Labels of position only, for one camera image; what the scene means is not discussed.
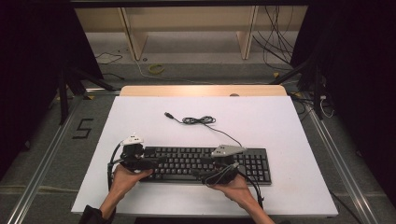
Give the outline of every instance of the gray floor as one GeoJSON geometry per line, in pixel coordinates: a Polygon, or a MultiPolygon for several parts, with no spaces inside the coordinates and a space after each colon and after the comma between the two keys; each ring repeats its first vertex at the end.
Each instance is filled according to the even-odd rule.
{"type": "MultiPolygon", "coordinates": [[[[235,83],[268,83],[274,79],[276,72],[262,62],[261,49],[253,45],[249,60],[243,61],[238,54],[239,48],[234,36],[227,33],[218,34],[153,34],[148,39],[140,70],[137,65],[128,59],[129,52],[125,49],[123,40],[116,35],[88,34],[95,53],[116,51],[123,55],[122,60],[111,64],[102,64],[102,72],[122,76],[121,80],[112,75],[106,75],[106,82],[122,87],[125,85],[159,85],[159,84],[235,84],[235,83]],[[187,39],[183,48],[176,48],[175,43],[180,39],[187,39]],[[164,72],[160,75],[151,75],[148,67],[153,63],[163,63],[164,72]]],[[[288,68],[279,64],[276,59],[268,58],[272,65],[288,68]]],[[[287,91],[296,91],[295,80],[288,80],[285,84],[287,91]]],[[[85,82],[87,87],[95,86],[85,82]]],[[[23,223],[78,223],[79,215],[70,212],[73,201],[88,169],[96,144],[106,122],[107,114],[115,98],[114,94],[92,94],[92,99],[86,98],[77,108],[64,140],[55,155],[41,187],[35,196],[23,223]],[[85,132],[78,131],[82,119],[92,119],[84,122],[84,128],[92,129],[88,138],[75,139],[85,132]]],[[[296,112],[303,111],[300,104],[295,103],[296,112]]],[[[310,116],[300,115],[304,131],[310,146],[317,159],[320,171],[325,182],[332,192],[338,196],[357,215],[357,209],[348,195],[347,189],[338,174],[318,130],[310,116]]],[[[6,223],[12,209],[23,193],[23,188],[31,180],[35,169],[59,128],[60,102],[54,99],[46,117],[37,128],[31,139],[31,148],[20,153],[13,162],[6,176],[0,182],[0,223],[6,223]]],[[[370,203],[378,218],[378,223],[395,223],[396,210],[387,196],[376,183],[364,160],[355,153],[355,146],[341,120],[335,115],[324,118],[332,139],[336,143],[343,158],[357,180],[364,196],[370,203]]],[[[337,200],[334,203],[339,208],[339,216],[332,218],[304,218],[304,217],[274,217],[276,222],[288,219],[291,223],[357,223],[355,219],[337,200]]],[[[117,217],[115,223],[133,223],[131,217],[117,217]]]]}

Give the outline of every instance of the wire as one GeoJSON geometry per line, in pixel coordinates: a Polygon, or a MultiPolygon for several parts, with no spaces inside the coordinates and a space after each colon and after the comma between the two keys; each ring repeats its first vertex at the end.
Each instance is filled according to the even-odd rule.
{"type": "Polygon", "coordinates": [[[112,54],[112,53],[107,53],[107,52],[101,53],[101,54],[99,54],[98,56],[96,56],[95,58],[98,59],[99,57],[101,57],[101,56],[104,55],[104,54],[109,54],[109,55],[111,55],[111,56],[116,56],[116,57],[119,57],[119,58],[117,58],[117,59],[115,59],[115,60],[112,60],[112,61],[110,61],[109,63],[100,63],[100,64],[110,64],[110,63],[114,63],[114,62],[116,62],[116,61],[118,61],[119,59],[122,58],[122,55],[119,55],[119,54],[112,54]]]}
{"type": "Polygon", "coordinates": [[[259,187],[256,186],[254,184],[254,182],[247,177],[245,174],[243,174],[242,172],[238,171],[238,174],[240,174],[242,177],[244,177],[248,182],[250,182],[250,184],[253,186],[253,188],[256,190],[256,194],[257,194],[257,203],[259,203],[259,206],[262,208],[262,195],[261,192],[259,190],[259,187]]]}
{"type": "Polygon", "coordinates": [[[203,125],[205,125],[207,128],[209,128],[209,129],[211,129],[211,130],[213,130],[213,131],[216,131],[216,132],[218,132],[218,133],[223,133],[223,134],[227,135],[229,138],[233,139],[240,147],[242,146],[240,142],[238,142],[236,139],[232,138],[232,137],[231,137],[230,135],[228,135],[227,133],[222,132],[222,131],[220,131],[220,130],[217,130],[217,129],[214,129],[214,128],[208,126],[207,124],[215,123],[215,122],[216,122],[216,119],[214,119],[214,118],[212,118],[212,117],[210,117],[210,116],[204,116],[204,117],[202,117],[202,118],[200,118],[200,119],[184,118],[184,119],[182,120],[182,122],[180,122],[178,119],[176,119],[175,117],[173,117],[173,116],[172,116],[171,114],[169,114],[168,112],[165,112],[164,114],[165,114],[165,116],[168,117],[169,119],[174,119],[174,120],[176,120],[177,122],[182,123],[182,124],[187,124],[187,125],[192,125],[192,124],[197,124],[197,123],[203,124],[203,125]]]}
{"type": "Polygon", "coordinates": [[[361,221],[359,220],[359,218],[352,212],[352,210],[343,202],[341,201],[340,198],[338,198],[330,189],[329,189],[330,194],[341,204],[345,207],[345,209],[349,212],[350,215],[352,215],[355,220],[361,224],[361,221]]]}
{"type": "Polygon", "coordinates": [[[321,99],[321,101],[320,101],[320,109],[322,110],[324,116],[326,116],[327,118],[330,119],[332,117],[332,115],[334,115],[334,110],[332,111],[332,113],[330,115],[328,115],[323,109],[323,105],[322,105],[323,101],[324,101],[324,99],[321,99]]]}
{"type": "Polygon", "coordinates": [[[117,150],[119,150],[120,146],[121,146],[121,142],[119,142],[119,144],[116,146],[116,148],[113,151],[113,155],[111,155],[111,159],[110,162],[107,164],[107,184],[108,184],[108,190],[110,190],[111,185],[113,184],[113,166],[114,164],[116,164],[117,162],[120,162],[120,160],[118,161],[114,161],[114,157],[117,154],[117,150]]]}
{"type": "Polygon", "coordinates": [[[118,78],[121,79],[121,80],[125,80],[125,77],[120,77],[120,76],[118,76],[118,75],[116,75],[116,74],[114,74],[114,73],[103,73],[102,75],[104,75],[104,76],[118,77],[118,78]]]}
{"type": "Polygon", "coordinates": [[[227,172],[229,172],[231,169],[233,169],[233,164],[230,164],[230,165],[226,166],[226,167],[225,167],[224,169],[222,169],[220,172],[218,172],[218,173],[216,173],[216,174],[214,174],[214,175],[212,175],[212,176],[206,178],[206,179],[205,179],[205,185],[206,185],[207,187],[210,187],[210,186],[207,184],[207,180],[208,180],[208,179],[212,179],[212,178],[214,178],[214,177],[216,177],[216,176],[218,176],[218,175],[221,175],[221,176],[218,178],[218,180],[216,180],[216,182],[215,182],[214,184],[212,184],[212,185],[217,185],[217,184],[220,182],[220,180],[221,180],[221,179],[227,174],[227,172]]]}
{"type": "Polygon", "coordinates": [[[270,49],[268,49],[267,47],[265,47],[262,43],[259,42],[259,40],[256,39],[256,36],[253,36],[253,39],[256,40],[256,42],[265,50],[267,50],[268,52],[270,52],[271,54],[273,54],[274,56],[276,56],[280,61],[286,63],[286,64],[290,64],[288,61],[286,61],[285,59],[282,59],[281,57],[279,57],[277,54],[275,54],[274,52],[272,52],[270,49]]]}
{"type": "Polygon", "coordinates": [[[309,114],[309,113],[311,113],[311,111],[314,109],[314,107],[311,107],[311,109],[308,111],[308,112],[306,112],[306,114],[303,116],[303,118],[302,119],[300,119],[300,122],[302,122],[305,118],[306,118],[306,116],[309,114]]]}

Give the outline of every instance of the black cable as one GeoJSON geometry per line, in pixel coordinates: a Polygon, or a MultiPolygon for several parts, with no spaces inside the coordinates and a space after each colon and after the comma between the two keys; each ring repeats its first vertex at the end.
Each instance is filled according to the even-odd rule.
{"type": "Polygon", "coordinates": [[[116,75],[116,74],[114,74],[114,73],[103,73],[102,75],[103,75],[103,76],[118,77],[118,78],[121,79],[121,80],[125,80],[125,77],[120,77],[120,76],[118,76],[118,75],[116,75]]]}
{"type": "Polygon", "coordinates": [[[330,194],[331,194],[341,205],[343,205],[343,206],[345,207],[345,209],[350,213],[350,215],[352,215],[352,216],[356,219],[356,221],[357,221],[358,223],[361,224],[361,221],[360,221],[359,218],[352,212],[352,210],[351,210],[343,201],[341,201],[341,199],[338,198],[330,189],[329,189],[329,192],[330,192],[330,194]]]}
{"type": "Polygon", "coordinates": [[[240,171],[238,171],[238,174],[240,174],[242,177],[244,177],[248,182],[250,182],[250,184],[253,186],[253,188],[256,190],[256,194],[257,194],[257,203],[259,203],[259,206],[262,208],[262,201],[263,201],[263,199],[262,199],[262,195],[261,195],[261,193],[260,193],[260,190],[258,189],[258,186],[256,186],[255,184],[254,184],[254,182],[249,178],[249,177],[247,177],[246,175],[244,175],[242,172],[240,172],[240,171]]]}
{"type": "Polygon", "coordinates": [[[172,116],[171,114],[169,114],[168,112],[165,112],[164,114],[165,114],[165,116],[168,117],[169,119],[174,119],[174,120],[176,120],[177,122],[182,123],[182,124],[188,124],[188,125],[191,125],[191,124],[203,124],[203,125],[205,125],[207,128],[209,128],[209,129],[211,129],[211,130],[213,130],[213,131],[216,131],[216,132],[223,133],[223,134],[227,135],[229,138],[233,139],[240,147],[242,146],[240,142],[238,142],[236,139],[232,138],[232,137],[231,137],[230,135],[228,135],[227,133],[222,132],[222,131],[217,130],[217,129],[214,129],[214,128],[210,127],[210,126],[207,126],[207,124],[209,124],[209,123],[214,123],[214,122],[216,122],[216,119],[214,119],[214,118],[212,118],[212,117],[210,117],[210,116],[204,116],[204,117],[202,117],[202,118],[200,118],[200,119],[184,118],[184,119],[182,120],[183,122],[180,122],[178,119],[175,119],[175,117],[173,117],[173,116],[172,116]]]}
{"type": "Polygon", "coordinates": [[[312,111],[313,109],[314,109],[314,107],[312,107],[308,112],[306,112],[306,114],[303,116],[303,118],[300,119],[300,122],[303,121],[303,120],[306,118],[306,116],[307,116],[309,113],[311,113],[311,111],[312,111]]]}
{"type": "Polygon", "coordinates": [[[116,148],[113,151],[113,155],[111,155],[110,162],[107,164],[107,184],[108,184],[108,190],[110,190],[111,185],[113,184],[113,166],[115,164],[114,162],[114,157],[116,156],[117,150],[119,150],[119,147],[121,146],[121,143],[119,143],[116,148]]]}
{"type": "Polygon", "coordinates": [[[113,60],[113,61],[110,61],[109,63],[100,63],[100,64],[110,64],[110,63],[114,63],[115,61],[118,61],[119,59],[122,58],[122,55],[119,55],[119,54],[112,54],[112,53],[107,53],[107,52],[103,52],[103,53],[99,54],[98,56],[96,56],[95,58],[97,59],[97,58],[99,58],[100,56],[102,56],[102,55],[104,55],[104,54],[109,54],[109,55],[111,55],[111,56],[117,56],[117,57],[119,57],[119,58],[117,58],[117,59],[115,59],[115,60],[113,60]]]}
{"type": "Polygon", "coordinates": [[[256,42],[265,50],[267,50],[268,52],[270,52],[271,54],[273,54],[274,56],[276,56],[280,61],[286,63],[286,64],[290,64],[288,61],[282,59],[281,57],[279,57],[277,54],[275,54],[274,52],[272,52],[270,49],[268,49],[267,47],[265,47],[262,43],[259,42],[259,40],[256,39],[256,36],[253,36],[253,39],[256,40],[256,42]]]}

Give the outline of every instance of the white tabletop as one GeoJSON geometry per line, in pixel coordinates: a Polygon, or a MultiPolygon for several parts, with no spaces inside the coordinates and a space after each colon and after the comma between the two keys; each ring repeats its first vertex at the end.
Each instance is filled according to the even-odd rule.
{"type": "MultiPolygon", "coordinates": [[[[179,124],[164,112],[179,120],[212,116],[216,123],[211,127],[226,132],[243,147],[265,147],[273,184],[261,191],[269,215],[338,215],[288,96],[116,97],[72,212],[82,213],[86,204],[100,206],[107,195],[106,165],[116,145],[133,133],[144,138],[145,147],[236,145],[222,133],[203,125],[179,124]]],[[[138,183],[117,212],[137,217],[248,215],[220,191],[206,186],[158,183],[138,183]]]]}

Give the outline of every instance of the black keyboard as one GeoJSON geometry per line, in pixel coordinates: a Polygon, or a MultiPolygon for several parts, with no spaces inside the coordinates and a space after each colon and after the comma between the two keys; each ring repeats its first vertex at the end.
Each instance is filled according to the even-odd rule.
{"type": "MultiPolygon", "coordinates": [[[[141,181],[157,183],[199,183],[201,180],[192,176],[191,169],[211,171],[213,164],[202,164],[201,158],[209,158],[215,147],[146,147],[155,149],[155,154],[147,158],[166,157],[154,173],[141,181]]],[[[271,174],[265,148],[248,148],[246,151],[233,155],[239,162],[239,171],[260,185],[271,184],[271,174]]]]}

